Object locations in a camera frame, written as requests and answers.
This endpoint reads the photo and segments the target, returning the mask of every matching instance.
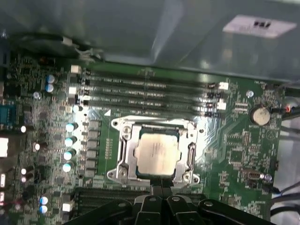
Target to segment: motherboard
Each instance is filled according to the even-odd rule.
[[[20,53],[0,77],[1,224],[61,225],[154,176],[266,218],[275,83]]]

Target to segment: black cable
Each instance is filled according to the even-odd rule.
[[[289,88],[289,87],[293,87],[295,84],[299,83],[300,80],[297,80],[297,81],[293,81],[293,82],[289,82],[289,83],[283,83],[281,84],[280,86],[278,86],[275,91],[274,91],[274,95],[276,97],[276,100],[283,106],[285,107],[286,106],[286,103],[284,101],[284,99],[282,99],[282,97],[280,96],[280,93],[279,91],[283,88]]]
[[[276,198],[272,198],[270,203],[271,205],[275,203],[281,203],[285,201],[294,201],[294,200],[300,200],[300,193],[292,193],[287,195],[282,195]]]
[[[283,194],[284,192],[287,192],[287,191],[292,190],[292,189],[294,189],[296,187],[299,187],[299,186],[300,186],[300,181],[298,181],[297,183],[295,183],[295,184],[293,184],[289,187],[284,188],[283,190],[280,191],[280,193]]]
[[[297,212],[300,215],[300,205],[278,207],[278,208],[272,209],[270,212],[270,215],[272,217],[278,213],[289,212],[289,211]]]
[[[288,132],[288,133],[294,133],[297,135],[300,134],[300,129],[296,129],[296,128],[281,126],[280,130]]]

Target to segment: white label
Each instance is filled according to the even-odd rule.
[[[237,15],[223,28],[223,32],[246,34],[263,38],[277,38],[294,29],[296,26],[297,24],[294,22]]]

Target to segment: green circuit board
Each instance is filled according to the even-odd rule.
[[[48,75],[56,78],[51,91],[45,89]],[[106,190],[103,195],[108,199],[113,199],[113,190],[118,190],[123,197],[122,186],[109,180],[106,173],[116,167],[118,156],[119,131],[112,128],[111,121],[127,115],[197,123],[202,144],[197,147],[194,173],[200,182],[184,191],[266,218],[265,203],[271,195],[262,185],[272,181],[249,183],[245,171],[274,177],[277,169],[281,115],[270,114],[270,121],[263,126],[249,116],[260,105],[279,108],[274,88],[270,88],[272,82],[20,54],[12,56],[5,76],[1,110],[12,103],[15,116],[6,124],[3,120],[8,118],[1,118],[3,129],[34,126],[26,133],[26,149],[18,157],[11,198],[20,198],[28,186],[34,191],[21,208],[9,209],[15,224],[62,224],[66,219],[62,216],[64,194],[76,188]],[[220,88],[220,83],[228,88]],[[225,108],[216,107],[220,99],[226,103]],[[74,105],[80,105],[82,111],[74,113]],[[72,133],[66,131],[66,124],[71,122],[78,124]],[[64,172],[63,153],[69,149],[65,139],[72,136],[76,137],[72,148],[77,154],[71,171]],[[34,151],[37,141],[46,142],[47,147]],[[20,171],[27,165],[42,166],[39,182],[20,182]],[[137,194],[148,190],[128,189]],[[49,199],[45,213],[39,210],[42,196]],[[82,207],[91,210],[97,204]]]

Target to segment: cpu socket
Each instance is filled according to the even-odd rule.
[[[198,129],[194,122],[126,116],[112,120],[120,132],[117,166],[107,172],[124,186],[147,186],[151,178],[172,178],[175,188],[198,184],[193,174]]]

